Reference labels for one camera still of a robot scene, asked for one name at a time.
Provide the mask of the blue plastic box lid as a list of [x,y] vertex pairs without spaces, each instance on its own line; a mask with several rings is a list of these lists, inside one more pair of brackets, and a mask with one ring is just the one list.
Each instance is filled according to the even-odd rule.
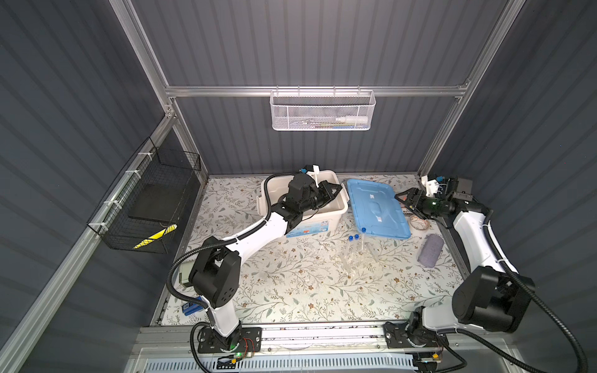
[[410,226],[390,185],[350,179],[346,187],[354,221],[361,233],[386,239],[411,237]]

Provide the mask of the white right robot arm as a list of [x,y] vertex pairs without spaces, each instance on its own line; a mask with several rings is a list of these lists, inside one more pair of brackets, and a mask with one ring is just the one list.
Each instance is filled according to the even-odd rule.
[[491,228],[491,210],[459,187],[457,180],[438,183],[435,192],[412,187],[395,196],[414,216],[443,225],[464,254],[469,274],[451,303],[420,306],[411,314],[407,331],[427,336],[443,329],[472,326],[488,332],[515,332],[531,302],[535,284],[521,277],[514,282],[510,264]]

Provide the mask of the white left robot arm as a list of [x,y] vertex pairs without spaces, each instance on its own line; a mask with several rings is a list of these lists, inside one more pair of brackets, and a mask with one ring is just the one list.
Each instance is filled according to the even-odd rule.
[[281,239],[301,222],[306,212],[318,213],[340,195],[344,187],[337,181],[323,180],[313,166],[296,173],[277,173],[263,182],[263,217],[227,239],[209,238],[213,248],[203,247],[188,275],[188,281],[205,304],[211,329],[222,338],[237,334],[240,321],[233,297],[241,267],[270,242]]

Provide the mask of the clear test tube rack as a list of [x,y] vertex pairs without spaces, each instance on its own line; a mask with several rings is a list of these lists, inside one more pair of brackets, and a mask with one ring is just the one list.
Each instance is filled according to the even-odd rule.
[[361,255],[360,256],[356,256],[354,254],[354,258],[353,261],[351,261],[350,263],[348,261],[346,261],[345,259],[345,247],[347,245],[348,240],[341,246],[341,251],[340,251],[340,261],[342,264],[342,269],[344,270],[344,272],[348,275],[353,275],[356,274],[359,270],[363,270],[364,268],[369,268],[375,264],[379,264],[379,261],[376,263],[373,261],[373,259],[371,258],[371,256],[366,253],[361,251]]

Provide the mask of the white plastic storage box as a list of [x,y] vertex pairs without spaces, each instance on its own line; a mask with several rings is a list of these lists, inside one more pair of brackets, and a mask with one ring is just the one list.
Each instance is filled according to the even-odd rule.
[[258,213],[281,223],[287,238],[332,233],[348,211],[348,191],[331,170],[307,166],[293,174],[276,174],[261,184]]

